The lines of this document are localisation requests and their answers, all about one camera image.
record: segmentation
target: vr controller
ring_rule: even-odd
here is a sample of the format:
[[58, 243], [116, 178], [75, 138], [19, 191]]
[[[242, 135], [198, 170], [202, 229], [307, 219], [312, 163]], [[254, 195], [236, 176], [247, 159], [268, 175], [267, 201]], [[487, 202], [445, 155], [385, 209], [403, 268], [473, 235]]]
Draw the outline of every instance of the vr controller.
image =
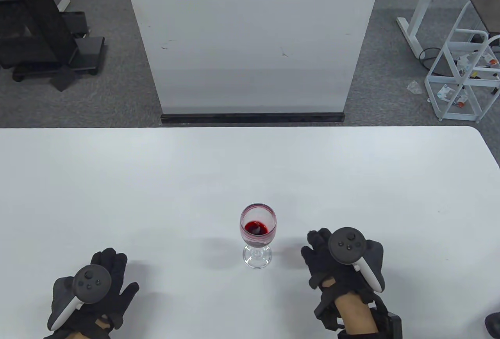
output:
[[386, 282], [382, 276], [382, 244], [366, 240], [361, 232], [352, 227], [339, 228], [332, 233], [328, 248], [333, 258], [354, 270], [361, 272], [366, 282], [375, 292], [382, 292]]
[[85, 266], [74, 277], [56, 280], [48, 329], [54, 331], [60, 328], [83, 304], [102, 300], [110, 287], [111, 275], [100, 265]]

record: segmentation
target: forearm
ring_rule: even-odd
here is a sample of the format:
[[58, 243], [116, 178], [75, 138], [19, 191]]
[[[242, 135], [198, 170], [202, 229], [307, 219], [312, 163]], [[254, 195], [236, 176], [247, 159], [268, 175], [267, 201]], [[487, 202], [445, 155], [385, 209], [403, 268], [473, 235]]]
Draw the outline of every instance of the forearm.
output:
[[[95, 321], [95, 324], [98, 325], [100, 328], [110, 328], [111, 327], [108, 323], [104, 323], [100, 319]], [[86, 337], [85, 335], [81, 334], [80, 332], [75, 332], [75, 333], [71, 334], [69, 337], [67, 337], [66, 339], [89, 339], [89, 338]]]
[[335, 300], [335, 306], [342, 317], [347, 334], [359, 335], [379, 332], [370, 308], [361, 301], [357, 294], [348, 293], [340, 296]]
[[89, 339], [89, 338], [85, 337], [83, 334], [80, 334], [79, 332], [75, 332], [74, 334], [71, 334], [66, 339]]

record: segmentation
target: white controller handle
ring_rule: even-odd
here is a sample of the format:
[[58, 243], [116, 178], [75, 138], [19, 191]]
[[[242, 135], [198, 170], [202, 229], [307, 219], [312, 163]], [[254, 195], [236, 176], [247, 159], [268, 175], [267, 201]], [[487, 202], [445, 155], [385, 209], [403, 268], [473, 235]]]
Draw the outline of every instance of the white controller handle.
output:
[[361, 271], [363, 278], [370, 285], [370, 287], [373, 288], [375, 292], [381, 293], [384, 290], [380, 285], [379, 280], [377, 279], [377, 277], [375, 276], [370, 266], [366, 263], [366, 260], [363, 257], [358, 259], [357, 262], [352, 264], [352, 266], [354, 266], [354, 270]]
[[61, 314], [56, 318], [55, 322], [52, 324], [52, 327], [48, 328], [50, 331], [57, 330], [60, 328], [64, 322], [68, 320], [68, 318], [73, 314], [73, 312], [82, 307], [84, 303], [80, 301], [76, 296], [70, 301], [68, 305], [63, 309]]

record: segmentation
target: red wine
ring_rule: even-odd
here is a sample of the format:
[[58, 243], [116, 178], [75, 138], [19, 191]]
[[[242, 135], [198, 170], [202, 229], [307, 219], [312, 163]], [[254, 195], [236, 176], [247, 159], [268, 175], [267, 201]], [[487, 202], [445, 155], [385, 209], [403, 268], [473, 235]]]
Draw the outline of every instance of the red wine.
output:
[[251, 221], [245, 225], [246, 232], [252, 235], [265, 235], [267, 234], [268, 228], [259, 221]]

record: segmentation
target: wine glass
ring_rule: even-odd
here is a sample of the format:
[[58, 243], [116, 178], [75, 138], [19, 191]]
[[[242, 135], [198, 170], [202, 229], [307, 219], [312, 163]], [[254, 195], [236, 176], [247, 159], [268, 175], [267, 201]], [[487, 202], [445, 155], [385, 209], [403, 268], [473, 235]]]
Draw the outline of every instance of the wine glass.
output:
[[276, 234], [276, 215], [263, 203], [253, 203], [243, 210], [239, 220], [241, 237], [247, 244], [243, 260], [253, 269], [262, 269], [271, 261], [269, 244]]

